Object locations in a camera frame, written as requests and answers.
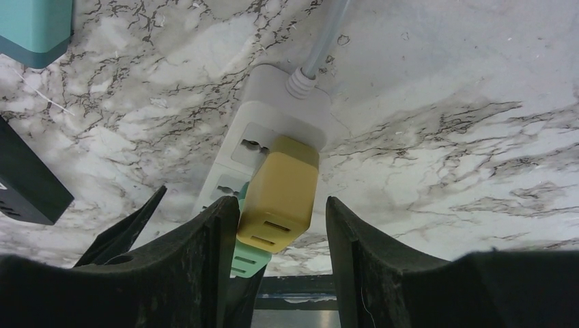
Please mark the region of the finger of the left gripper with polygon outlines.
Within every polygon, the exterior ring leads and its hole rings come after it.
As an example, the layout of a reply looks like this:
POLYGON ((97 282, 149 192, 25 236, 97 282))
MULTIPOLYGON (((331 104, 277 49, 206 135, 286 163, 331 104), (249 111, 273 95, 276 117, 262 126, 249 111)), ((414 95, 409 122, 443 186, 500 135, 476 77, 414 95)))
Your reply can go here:
POLYGON ((129 251, 166 192, 165 186, 160 187, 140 209, 100 233, 74 267, 106 264, 129 251))

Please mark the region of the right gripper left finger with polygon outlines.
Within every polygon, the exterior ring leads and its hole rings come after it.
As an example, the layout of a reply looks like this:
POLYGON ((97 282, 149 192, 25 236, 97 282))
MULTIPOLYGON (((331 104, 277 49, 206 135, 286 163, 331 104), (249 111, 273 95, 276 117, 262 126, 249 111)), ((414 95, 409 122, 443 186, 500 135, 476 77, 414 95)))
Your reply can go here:
POLYGON ((105 264, 1 257, 2 327, 250 327, 260 278, 230 277, 240 218, 222 197, 105 264))

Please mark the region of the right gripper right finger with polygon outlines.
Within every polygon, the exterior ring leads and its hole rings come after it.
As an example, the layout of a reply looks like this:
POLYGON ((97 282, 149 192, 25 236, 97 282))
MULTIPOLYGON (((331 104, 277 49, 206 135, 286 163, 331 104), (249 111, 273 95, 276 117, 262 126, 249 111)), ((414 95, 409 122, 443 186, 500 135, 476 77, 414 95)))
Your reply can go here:
POLYGON ((577 251, 479 251, 446 261, 336 197, 326 229, 343 327, 577 327, 577 251))

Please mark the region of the black power strip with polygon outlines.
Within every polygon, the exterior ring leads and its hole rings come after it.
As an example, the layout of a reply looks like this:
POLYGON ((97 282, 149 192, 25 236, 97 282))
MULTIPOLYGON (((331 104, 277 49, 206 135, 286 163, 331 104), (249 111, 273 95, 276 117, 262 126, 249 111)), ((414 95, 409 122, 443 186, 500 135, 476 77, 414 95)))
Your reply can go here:
POLYGON ((18 133, 1 120, 1 213, 53 226, 74 200, 18 133))

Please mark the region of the yellow usb charger plug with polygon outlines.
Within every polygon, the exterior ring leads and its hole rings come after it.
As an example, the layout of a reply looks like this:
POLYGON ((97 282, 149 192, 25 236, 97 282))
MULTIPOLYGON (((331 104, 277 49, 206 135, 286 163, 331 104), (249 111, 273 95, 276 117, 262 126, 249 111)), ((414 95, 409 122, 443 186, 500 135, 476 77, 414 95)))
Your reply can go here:
POLYGON ((252 177, 238 225, 239 241, 278 253, 311 225, 319 152, 286 136, 276 138, 252 177))

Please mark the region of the white power strip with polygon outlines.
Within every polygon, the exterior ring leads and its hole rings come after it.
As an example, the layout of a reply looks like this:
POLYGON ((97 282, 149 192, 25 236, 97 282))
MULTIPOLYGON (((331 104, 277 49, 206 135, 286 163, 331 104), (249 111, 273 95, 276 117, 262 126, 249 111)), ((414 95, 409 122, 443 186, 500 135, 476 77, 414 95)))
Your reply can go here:
POLYGON ((262 64, 252 69, 242 99, 208 177, 193 215, 223 196, 236 196, 262 164, 274 140, 290 137, 321 151, 328 141, 330 96, 314 87, 304 99, 290 94, 297 79, 262 64))

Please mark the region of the teal usb charger plug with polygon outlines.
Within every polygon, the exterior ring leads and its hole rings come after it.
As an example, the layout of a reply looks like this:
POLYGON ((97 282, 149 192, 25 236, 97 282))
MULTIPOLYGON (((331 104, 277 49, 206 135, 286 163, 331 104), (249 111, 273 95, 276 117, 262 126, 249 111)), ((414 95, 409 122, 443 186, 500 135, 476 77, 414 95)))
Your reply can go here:
POLYGON ((47 67, 67 51, 73 16, 73 0, 1 0, 1 53, 47 67))

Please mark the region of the green usb charger plug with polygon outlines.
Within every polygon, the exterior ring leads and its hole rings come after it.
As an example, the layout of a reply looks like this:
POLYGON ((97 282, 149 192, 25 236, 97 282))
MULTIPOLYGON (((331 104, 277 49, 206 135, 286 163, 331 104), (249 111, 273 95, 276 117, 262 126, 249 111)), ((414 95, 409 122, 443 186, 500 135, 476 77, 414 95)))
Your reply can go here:
POLYGON ((236 239, 230 275, 251 278, 270 262, 272 254, 236 239))

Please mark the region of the black mounting rail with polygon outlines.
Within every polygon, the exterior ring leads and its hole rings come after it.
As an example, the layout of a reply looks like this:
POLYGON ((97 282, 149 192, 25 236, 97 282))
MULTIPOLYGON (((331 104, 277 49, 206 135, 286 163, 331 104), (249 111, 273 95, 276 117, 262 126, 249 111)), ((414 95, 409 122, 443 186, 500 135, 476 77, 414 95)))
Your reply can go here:
POLYGON ((338 310, 332 275, 265 277, 256 310, 338 310))

